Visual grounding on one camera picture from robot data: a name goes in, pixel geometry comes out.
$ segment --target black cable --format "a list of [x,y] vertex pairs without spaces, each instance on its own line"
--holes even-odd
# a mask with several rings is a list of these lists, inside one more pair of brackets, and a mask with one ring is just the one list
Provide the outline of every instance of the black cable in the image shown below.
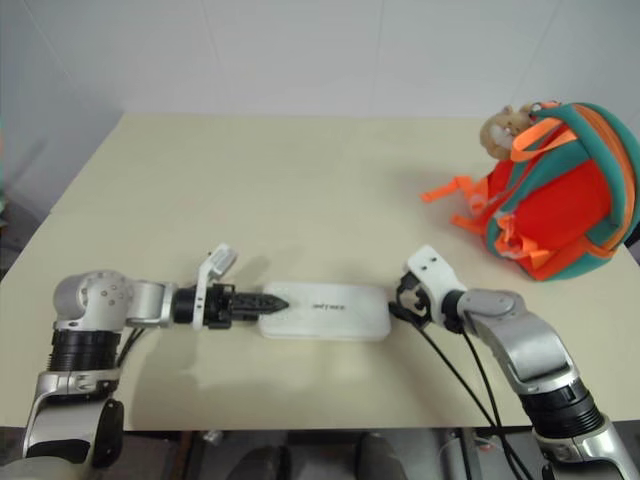
[[[449,370],[451,371],[451,373],[453,373],[453,375],[458,379],[458,381],[460,382],[460,384],[464,387],[464,389],[467,391],[467,393],[469,394],[469,396],[472,398],[473,402],[476,404],[476,406],[480,409],[480,411],[482,412],[482,415],[484,416],[484,418],[487,420],[487,422],[489,423],[489,425],[491,427],[493,427],[494,429],[496,429],[496,432],[498,432],[498,436],[500,437],[500,441],[503,445],[503,449],[506,452],[509,452],[510,455],[513,455],[514,459],[516,459],[516,462],[518,463],[518,465],[522,465],[522,469],[525,472],[525,475],[527,476],[528,480],[533,480],[533,477],[531,477],[531,474],[528,472],[528,470],[526,470],[526,467],[524,467],[524,464],[522,463],[522,460],[520,459],[520,457],[518,456],[518,454],[515,452],[515,450],[513,449],[513,447],[511,446],[511,444],[508,442],[508,440],[506,439],[506,437],[504,436],[504,432],[502,431],[502,427],[500,427],[500,429],[498,429],[498,426],[496,424],[496,422],[494,422],[494,420],[491,418],[491,416],[489,415],[489,413],[487,412],[486,408],[484,408],[484,405],[482,405],[482,402],[480,402],[480,400],[478,399],[478,396],[475,394],[475,392],[471,389],[471,387],[469,386],[469,384],[464,380],[464,378],[462,378],[462,375],[460,375],[460,372],[458,372],[458,369],[456,369],[456,367],[449,361],[449,359],[447,358],[447,356],[444,354],[444,352],[442,350],[440,350],[440,347],[438,347],[438,345],[435,343],[435,341],[429,336],[429,334],[427,334],[423,329],[421,329],[420,327],[418,327],[414,321],[414,319],[412,318],[411,315],[409,315],[408,313],[413,313],[411,312],[411,310],[408,310],[406,307],[404,307],[404,305],[402,304],[402,300],[400,299],[400,288],[398,290],[396,290],[396,304],[398,305],[398,307],[400,307],[397,312],[394,311],[394,314],[399,313],[400,315],[402,315],[402,319],[406,320],[408,323],[410,323],[417,331],[418,333],[429,343],[429,345],[431,345],[431,347],[435,350],[435,352],[438,354],[438,356],[440,357],[440,359],[445,363],[445,365],[449,368]],[[514,470],[512,468],[512,471],[515,475],[515,477],[517,479],[521,479],[520,475],[517,473],[517,470]]]
[[138,341],[143,333],[143,328],[134,328],[131,331],[131,333],[127,337],[127,341],[124,342],[124,345],[122,346],[122,350],[120,350],[120,355],[118,355],[118,360],[116,362],[118,368],[122,367],[125,359],[127,358],[127,355],[129,354],[129,351],[131,350],[131,347],[133,347],[133,345]]
[[498,437],[500,438],[500,442],[502,443],[502,448],[504,450],[504,456],[507,460],[507,464],[509,465],[509,468],[513,472],[513,475],[517,479],[521,479],[522,477],[518,473],[516,466],[513,464],[513,461],[515,460],[516,463],[518,464],[518,467],[520,467],[520,470],[524,474],[524,476],[528,480],[533,480],[531,473],[529,472],[527,467],[524,465],[520,457],[513,451],[513,449],[511,448],[511,445],[507,446],[509,442],[507,441],[507,437],[504,434],[504,430],[502,427],[502,419],[500,418],[500,413],[498,412],[498,405],[493,395],[493,389],[491,388],[491,384],[489,383],[489,378],[487,377],[487,373],[484,370],[484,366],[482,365],[482,361],[480,360],[480,356],[478,355],[476,347],[471,342],[471,339],[469,338],[469,335],[467,335],[467,332],[462,330],[462,336],[464,337],[465,342],[467,342],[467,346],[469,347],[469,350],[471,350],[471,354],[473,355],[476,365],[478,366],[478,370],[480,371],[480,375],[482,376],[482,381],[484,383],[484,386],[487,389],[487,395],[489,396],[489,402],[491,403],[491,409],[493,410],[493,417],[496,420]]

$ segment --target table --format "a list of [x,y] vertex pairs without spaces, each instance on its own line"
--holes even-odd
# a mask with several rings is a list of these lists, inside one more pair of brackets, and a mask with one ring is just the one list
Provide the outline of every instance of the table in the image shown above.
[[[475,119],[237,118],[127,114],[70,185],[0,287],[0,424],[24,425],[50,353],[53,290],[92,269],[188,285],[208,251],[240,258],[242,290],[271,280],[378,285],[432,244],[468,286],[509,288],[553,324],[599,406],[640,418],[640,269],[625,249],[570,281],[535,283],[449,224],[457,197],[421,203],[493,161]],[[429,327],[484,395],[459,337]],[[480,346],[505,424],[528,423]],[[268,340],[257,327],[153,331],[132,350],[117,397],[129,429],[485,425],[408,325],[379,343]]]

